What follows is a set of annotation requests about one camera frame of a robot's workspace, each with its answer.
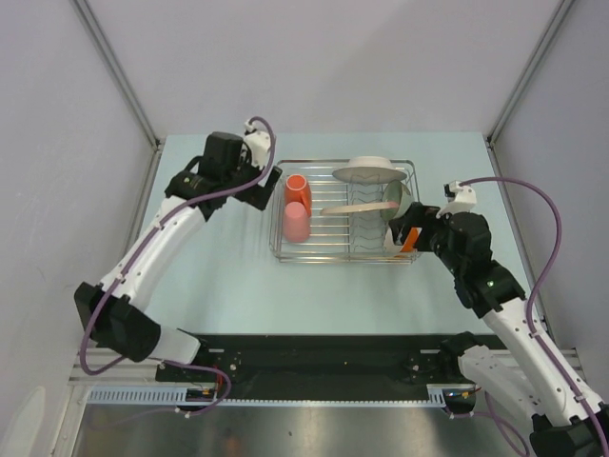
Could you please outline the orange mug white inside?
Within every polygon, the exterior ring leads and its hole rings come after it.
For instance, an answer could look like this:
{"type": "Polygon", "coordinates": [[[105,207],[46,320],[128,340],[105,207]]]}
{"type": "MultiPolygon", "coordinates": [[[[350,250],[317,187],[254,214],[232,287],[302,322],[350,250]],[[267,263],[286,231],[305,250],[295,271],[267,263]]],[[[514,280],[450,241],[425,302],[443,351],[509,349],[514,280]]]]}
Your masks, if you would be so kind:
{"type": "Polygon", "coordinates": [[[308,216],[312,215],[312,193],[308,180],[301,174],[291,174],[285,181],[286,204],[300,203],[308,216]]]}

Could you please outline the white and orange bowl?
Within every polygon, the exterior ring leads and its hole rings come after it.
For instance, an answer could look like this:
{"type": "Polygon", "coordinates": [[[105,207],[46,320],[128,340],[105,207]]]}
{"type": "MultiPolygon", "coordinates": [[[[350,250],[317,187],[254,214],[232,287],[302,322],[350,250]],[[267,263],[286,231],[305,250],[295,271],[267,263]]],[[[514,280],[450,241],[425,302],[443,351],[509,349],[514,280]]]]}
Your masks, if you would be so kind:
{"type": "Polygon", "coordinates": [[[389,228],[384,237],[383,251],[386,254],[395,254],[395,255],[408,253],[408,252],[414,252],[415,244],[419,238],[421,231],[422,230],[420,228],[412,228],[408,232],[408,234],[405,236],[405,239],[403,241],[395,242],[393,240],[392,230],[389,228]]]}

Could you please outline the green bowl brown rim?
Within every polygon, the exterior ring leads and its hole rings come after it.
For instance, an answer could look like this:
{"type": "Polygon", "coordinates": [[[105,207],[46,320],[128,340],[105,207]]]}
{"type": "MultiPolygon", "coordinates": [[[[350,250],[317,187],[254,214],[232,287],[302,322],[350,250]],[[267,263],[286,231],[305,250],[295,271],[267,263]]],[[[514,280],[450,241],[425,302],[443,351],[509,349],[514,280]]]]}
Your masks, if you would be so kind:
{"type": "Polygon", "coordinates": [[[383,202],[393,204],[393,207],[381,211],[382,218],[388,222],[404,216],[413,203],[413,197],[405,183],[394,180],[386,185],[383,202]]]}

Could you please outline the beige and pink floral plate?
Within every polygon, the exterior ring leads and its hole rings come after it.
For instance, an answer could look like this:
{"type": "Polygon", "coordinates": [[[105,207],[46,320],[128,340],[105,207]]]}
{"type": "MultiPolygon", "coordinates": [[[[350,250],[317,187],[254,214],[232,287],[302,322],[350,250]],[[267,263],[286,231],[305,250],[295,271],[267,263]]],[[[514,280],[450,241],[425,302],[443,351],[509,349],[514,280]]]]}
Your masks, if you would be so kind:
{"type": "Polygon", "coordinates": [[[322,216],[342,215],[350,213],[368,212],[385,209],[397,209],[400,205],[396,202],[372,202],[357,205],[346,205],[338,207],[323,208],[320,212],[322,216]]]}

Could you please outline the pink plastic cup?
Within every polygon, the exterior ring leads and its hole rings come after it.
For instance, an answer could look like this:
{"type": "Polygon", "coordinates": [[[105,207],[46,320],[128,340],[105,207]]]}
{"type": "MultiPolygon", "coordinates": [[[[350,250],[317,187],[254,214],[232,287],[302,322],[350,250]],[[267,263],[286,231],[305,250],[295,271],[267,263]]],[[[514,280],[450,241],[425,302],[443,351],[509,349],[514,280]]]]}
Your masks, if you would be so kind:
{"type": "Polygon", "coordinates": [[[291,243],[302,243],[309,238],[309,216],[302,203],[291,202],[285,206],[283,235],[291,243]]]}

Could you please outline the metal wire dish rack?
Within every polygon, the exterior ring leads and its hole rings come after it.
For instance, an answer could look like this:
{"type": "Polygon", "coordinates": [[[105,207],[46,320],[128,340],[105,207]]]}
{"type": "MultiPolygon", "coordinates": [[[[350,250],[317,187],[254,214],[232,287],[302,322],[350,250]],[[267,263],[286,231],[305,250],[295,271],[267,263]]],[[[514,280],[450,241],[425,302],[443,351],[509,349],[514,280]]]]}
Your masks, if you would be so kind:
{"type": "Polygon", "coordinates": [[[324,214],[324,209],[375,203],[382,199],[385,185],[346,183],[333,176],[333,172],[346,166],[346,159],[282,160],[280,178],[270,213],[269,247],[282,262],[295,263],[347,263],[411,264],[419,257],[412,251],[391,253],[384,240],[388,232],[379,211],[346,214],[324,214]],[[312,193],[310,235],[299,243],[292,243],[283,235],[285,209],[285,183],[289,176],[301,174],[309,183],[312,193]]]}

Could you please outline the large white grey-rimmed plate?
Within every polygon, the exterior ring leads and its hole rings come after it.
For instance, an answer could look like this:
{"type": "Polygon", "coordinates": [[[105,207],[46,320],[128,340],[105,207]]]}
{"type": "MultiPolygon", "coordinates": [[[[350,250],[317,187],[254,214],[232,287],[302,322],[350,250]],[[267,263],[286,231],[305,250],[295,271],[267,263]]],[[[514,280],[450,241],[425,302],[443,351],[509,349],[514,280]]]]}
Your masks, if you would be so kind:
{"type": "Polygon", "coordinates": [[[347,184],[388,184],[395,180],[404,181],[407,174],[385,157],[358,156],[335,169],[332,176],[347,184]]]}

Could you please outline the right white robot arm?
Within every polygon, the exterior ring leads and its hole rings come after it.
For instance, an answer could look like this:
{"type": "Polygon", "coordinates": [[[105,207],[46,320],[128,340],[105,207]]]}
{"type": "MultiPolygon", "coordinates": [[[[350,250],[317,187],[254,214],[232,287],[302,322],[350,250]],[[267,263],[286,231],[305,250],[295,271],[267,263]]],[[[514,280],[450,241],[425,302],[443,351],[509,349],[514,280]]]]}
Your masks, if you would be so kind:
{"type": "Polygon", "coordinates": [[[453,276],[463,306],[499,337],[519,366],[505,367],[464,332],[457,347],[439,358],[441,375],[450,382],[473,381],[511,414],[529,420],[529,441],[539,456],[607,455],[607,404],[527,312],[524,290],[494,260],[491,241],[483,216],[442,215],[419,202],[388,222],[386,245],[434,253],[453,276]]]}

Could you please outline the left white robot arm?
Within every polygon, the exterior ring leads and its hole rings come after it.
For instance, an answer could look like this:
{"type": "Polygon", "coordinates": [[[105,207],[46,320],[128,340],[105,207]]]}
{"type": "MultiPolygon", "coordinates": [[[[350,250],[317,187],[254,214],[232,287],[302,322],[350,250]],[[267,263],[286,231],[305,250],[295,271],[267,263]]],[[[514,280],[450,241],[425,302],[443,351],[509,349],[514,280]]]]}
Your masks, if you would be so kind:
{"type": "Polygon", "coordinates": [[[243,135],[214,131],[206,138],[202,154],[171,178],[159,209],[118,265],[75,291],[87,342],[136,363],[177,363],[192,381],[208,374],[200,340],[155,322],[146,309],[175,255],[228,198],[266,208],[282,174],[273,164],[274,148],[273,133],[253,126],[243,135]]]}

